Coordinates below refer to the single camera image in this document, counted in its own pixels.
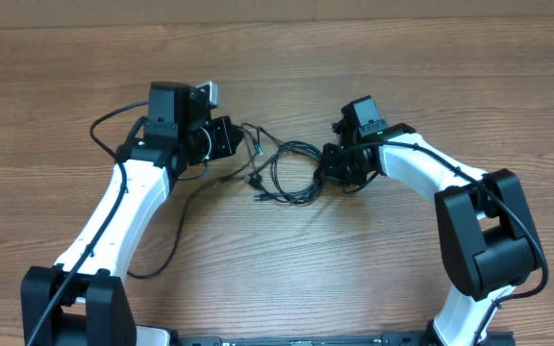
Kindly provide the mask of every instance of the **beige wall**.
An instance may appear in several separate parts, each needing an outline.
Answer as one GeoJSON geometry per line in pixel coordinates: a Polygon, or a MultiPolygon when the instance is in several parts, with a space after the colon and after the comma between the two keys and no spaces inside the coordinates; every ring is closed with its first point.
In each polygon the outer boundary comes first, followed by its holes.
{"type": "Polygon", "coordinates": [[[0,28],[554,15],[554,0],[0,0],[0,28]]]}

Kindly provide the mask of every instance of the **wall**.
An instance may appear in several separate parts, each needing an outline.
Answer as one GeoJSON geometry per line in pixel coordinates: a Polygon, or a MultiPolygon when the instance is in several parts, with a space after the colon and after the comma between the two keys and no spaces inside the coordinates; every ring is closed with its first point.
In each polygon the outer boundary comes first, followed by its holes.
{"type": "Polygon", "coordinates": [[[0,29],[524,15],[554,0],[0,0],[0,29]]]}

